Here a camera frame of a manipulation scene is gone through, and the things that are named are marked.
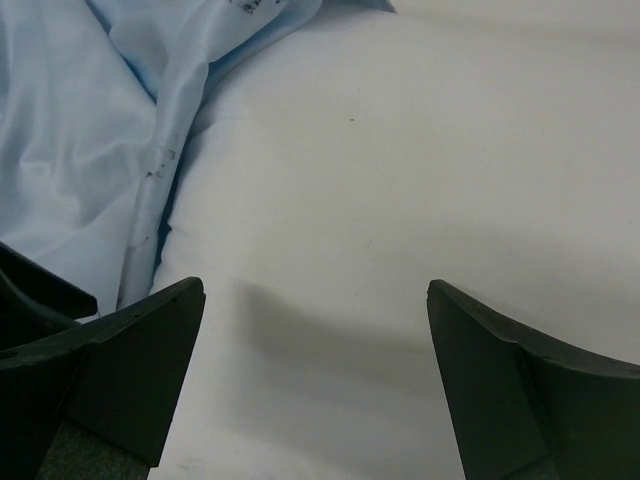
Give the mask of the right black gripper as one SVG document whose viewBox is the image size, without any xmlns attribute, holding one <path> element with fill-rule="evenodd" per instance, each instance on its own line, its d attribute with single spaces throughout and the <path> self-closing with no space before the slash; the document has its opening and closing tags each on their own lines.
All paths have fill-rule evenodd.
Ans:
<svg viewBox="0 0 640 480">
<path fill-rule="evenodd" d="M 2 244 L 2 478 L 36 478 L 63 425 L 157 467 L 205 298 L 189 277 L 79 325 L 97 300 Z"/>
</svg>

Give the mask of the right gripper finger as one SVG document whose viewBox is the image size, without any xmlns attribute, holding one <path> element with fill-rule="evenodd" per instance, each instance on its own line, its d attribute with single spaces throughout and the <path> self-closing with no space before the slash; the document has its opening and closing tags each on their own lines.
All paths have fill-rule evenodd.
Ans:
<svg viewBox="0 0 640 480">
<path fill-rule="evenodd" d="M 443 280 L 427 313 L 468 479 L 636 479 L 639 368 L 575 347 Z"/>
</svg>

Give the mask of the light blue pillowcase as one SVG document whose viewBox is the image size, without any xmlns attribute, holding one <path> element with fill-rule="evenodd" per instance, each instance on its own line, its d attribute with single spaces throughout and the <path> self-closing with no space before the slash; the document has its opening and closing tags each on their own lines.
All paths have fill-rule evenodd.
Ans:
<svg viewBox="0 0 640 480">
<path fill-rule="evenodd" d="M 88 322 L 334 248 L 387 1 L 5 1 L 1 240 Z"/>
</svg>

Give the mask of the white pillow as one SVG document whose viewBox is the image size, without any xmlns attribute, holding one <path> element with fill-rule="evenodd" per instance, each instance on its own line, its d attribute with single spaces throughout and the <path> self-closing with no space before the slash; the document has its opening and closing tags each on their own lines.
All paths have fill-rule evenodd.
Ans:
<svg viewBox="0 0 640 480">
<path fill-rule="evenodd" d="M 326 5 L 194 124 L 206 309 L 157 479 L 460 479 L 426 292 L 639 359 L 639 5 Z"/>
</svg>

